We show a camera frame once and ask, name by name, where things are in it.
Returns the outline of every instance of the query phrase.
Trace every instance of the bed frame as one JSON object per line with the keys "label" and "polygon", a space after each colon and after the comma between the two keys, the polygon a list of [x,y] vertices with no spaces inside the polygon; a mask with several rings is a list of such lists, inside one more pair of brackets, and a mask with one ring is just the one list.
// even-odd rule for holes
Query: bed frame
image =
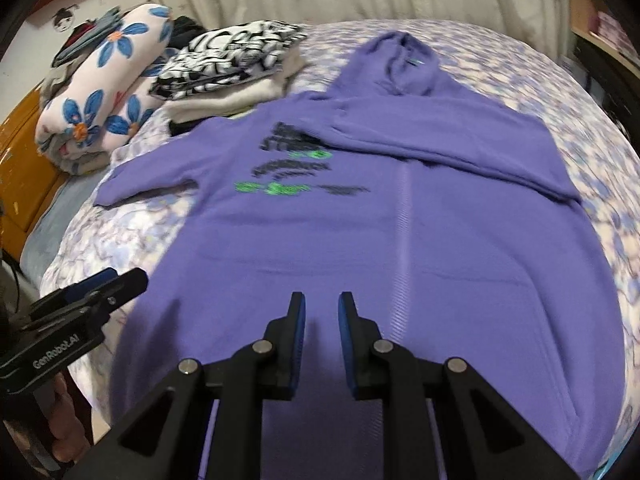
{"label": "bed frame", "polygon": [[34,88],[0,125],[2,248],[16,262],[27,236],[68,177],[36,150],[33,137],[40,117],[39,94]]}

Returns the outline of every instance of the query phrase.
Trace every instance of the gray blanket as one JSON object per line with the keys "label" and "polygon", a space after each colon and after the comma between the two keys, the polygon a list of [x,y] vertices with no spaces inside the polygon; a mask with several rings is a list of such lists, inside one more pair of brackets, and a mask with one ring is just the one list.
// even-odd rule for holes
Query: gray blanket
{"label": "gray blanket", "polygon": [[107,170],[104,168],[95,173],[70,177],[60,187],[51,206],[27,238],[20,256],[20,268],[36,288],[40,288],[44,272],[58,254],[69,222],[91,196]]}

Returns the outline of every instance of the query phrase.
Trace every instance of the hoodie sleeve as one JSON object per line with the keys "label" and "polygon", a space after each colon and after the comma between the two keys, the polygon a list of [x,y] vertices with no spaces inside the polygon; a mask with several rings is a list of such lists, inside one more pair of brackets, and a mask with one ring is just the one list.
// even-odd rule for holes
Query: hoodie sleeve
{"label": "hoodie sleeve", "polygon": [[226,118],[204,121],[189,135],[125,162],[100,186],[94,205],[110,206],[143,191],[187,182],[202,188],[206,176],[214,177],[207,169],[238,141],[229,132],[234,123]]}
{"label": "hoodie sleeve", "polygon": [[299,106],[296,128],[327,146],[442,164],[576,200],[556,144],[538,118],[474,99],[368,96]]}

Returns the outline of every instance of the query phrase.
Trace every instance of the shelf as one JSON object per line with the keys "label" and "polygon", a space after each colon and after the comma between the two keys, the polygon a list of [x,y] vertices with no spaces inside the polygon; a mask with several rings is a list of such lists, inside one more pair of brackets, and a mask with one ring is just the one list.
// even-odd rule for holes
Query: shelf
{"label": "shelf", "polygon": [[570,5],[572,32],[609,54],[613,59],[629,70],[629,72],[631,72],[635,77],[640,79],[640,68],[634,65],[626,57],[622,56],[622,54],[620,54],[609,43],[602,41],[589,31],[589,20],[592,16],[596,16],[599,11],[609,13],[609,9],[607,9],[604,2],[602,0],[570,0]]}

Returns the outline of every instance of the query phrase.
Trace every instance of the wall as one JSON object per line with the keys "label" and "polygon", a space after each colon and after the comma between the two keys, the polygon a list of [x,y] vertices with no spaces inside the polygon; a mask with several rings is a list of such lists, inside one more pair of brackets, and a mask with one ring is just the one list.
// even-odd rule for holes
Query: wall
{"label": "wall", "polygon": [[[33,13],[0,60],[0,121],[36,86],[50,67],[73,27],[87,19],[98,18],[114,6],[127,8],[145,0],[55,0]],[[52,19],[58,9],[78,5],[73,25],[57,32]]]}

